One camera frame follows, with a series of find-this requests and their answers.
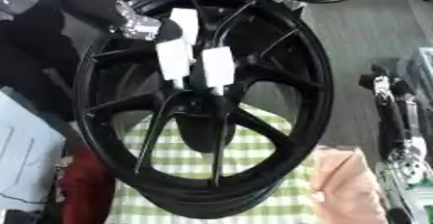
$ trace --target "pink cloth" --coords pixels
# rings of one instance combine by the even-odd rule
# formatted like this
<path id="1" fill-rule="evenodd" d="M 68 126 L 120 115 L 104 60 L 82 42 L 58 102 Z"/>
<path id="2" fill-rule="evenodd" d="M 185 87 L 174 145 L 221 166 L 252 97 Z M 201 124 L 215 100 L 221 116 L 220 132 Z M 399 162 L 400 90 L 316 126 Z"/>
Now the pink cloth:
<path id="1" fill-rule="evenodd" d="M 358 148 L 316 150 L 312 190 L 321 224 L 388 223 L 380 187 Z"/>

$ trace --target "gray floor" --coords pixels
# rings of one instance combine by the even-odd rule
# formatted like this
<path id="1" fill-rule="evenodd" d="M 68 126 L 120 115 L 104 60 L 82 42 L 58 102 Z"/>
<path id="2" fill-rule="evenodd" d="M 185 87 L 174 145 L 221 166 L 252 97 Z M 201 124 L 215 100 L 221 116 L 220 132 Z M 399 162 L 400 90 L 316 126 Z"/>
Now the gray floor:
<path id="1" fill-rule="evenodd" d="M 323 144 L 360 146 L 370 162 L 377 159 L 377 114 L 371 93 L 358 86 L 358 79 L 374 62 L 408 58 L 417 47 L 433 43 L 432 18 L 433 3 L 419 0 L 350 0 L 307 7 L 304 20 L 328 51 L 335 81 L 335 106 Z M 82 51 L 88 31 L 74 25 L 66 33 L 78 38 L 76 46 Z M 262 86 L 260 91 L 273 90 Z M 262 96 L 256 94 L 256 101 L 273 105 Z"/>

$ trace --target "white block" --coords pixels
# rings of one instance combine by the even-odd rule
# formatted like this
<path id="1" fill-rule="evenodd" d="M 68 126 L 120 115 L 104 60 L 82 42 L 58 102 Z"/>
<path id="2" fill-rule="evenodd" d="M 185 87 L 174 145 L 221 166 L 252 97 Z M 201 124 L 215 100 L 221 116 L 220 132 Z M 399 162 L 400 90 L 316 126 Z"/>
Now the white block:
<path id="1" fill-rule="evenodd" d="M 235 63 L 230 47 L 203 50 L 203 64 L 209 88 L 229 85 L 235 81 Z"/>
<path id="2" fill-rule="evenodd" d="M 189 75 L 188 48 L 183 39 L 157 44 L 159 65 L 165 80 Z"/>
<path id="3" fill-rule="evenodd" d="M 170 19 L 182 28 L 185 40 L 195 45 L 199 30 L 197 10 L 175 8 L 171 11 Z"/>

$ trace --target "cable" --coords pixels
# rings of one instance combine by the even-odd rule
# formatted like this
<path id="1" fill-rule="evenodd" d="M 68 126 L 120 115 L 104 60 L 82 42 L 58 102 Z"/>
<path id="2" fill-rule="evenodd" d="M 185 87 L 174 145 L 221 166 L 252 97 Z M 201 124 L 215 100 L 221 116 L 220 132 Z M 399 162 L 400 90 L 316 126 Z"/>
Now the cable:
<path id="1" fill-rule="evenodd" d="M 11 196 L 5 195 L 3 193 L 0 193 L 0 196 L 4 197 L 4 198 L 7 198 L 7 199 L 10 199 L 10 200 L 15 200 L 15 201 L 18 201 L 18 202 L 21 202 L 21 203 L 24 203 L 24 204 L 28 204 L 28 205 L 44 205 L 44 204 L 46 204 L 46 201 L 43 201 L 43 202 L 32 202 L 32 201 L 27 201 L 27 200 L 24 200 L 24 199 L 21 199 L 21 198 L 17 198 L 17 197 L 11 197 Z"/>

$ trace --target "green checkered cloth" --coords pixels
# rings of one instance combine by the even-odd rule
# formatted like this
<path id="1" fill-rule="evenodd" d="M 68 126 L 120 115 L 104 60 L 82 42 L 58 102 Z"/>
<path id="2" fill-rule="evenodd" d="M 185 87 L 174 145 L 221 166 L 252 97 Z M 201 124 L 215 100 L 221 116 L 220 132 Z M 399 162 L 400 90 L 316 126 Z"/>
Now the green checkered cloth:
<path id="1" fill-rule="evenodd" d="M 243 109 L 281 131 L 288 133 L 291 130 L 290 124 L 274 114 L 247 105 L 243 105 Z M 135 155 L 139 153 L 149 123 L 150 117 L 147 117 L 125 136 L 126 146 Z M 238 126 L 233 141 L 224 150 L 223 175 L 229 176 L 253 167 L 273 151 L 274 145 L 267 138 Z M 208 154 L 193 151 L 184 143 L 174 121 L 165 127 L 152 158 L 155 169 L 188 179 L 208 179 L 211 176 L 211 161 Z M 263 203 L 239 215 L 216 220 L 174 215 L 156 207 L 133 188 L 117 182 L 111 212 L 105 224 L 317 223 L 310 188 L 312 171 L 311 155 Z"/>

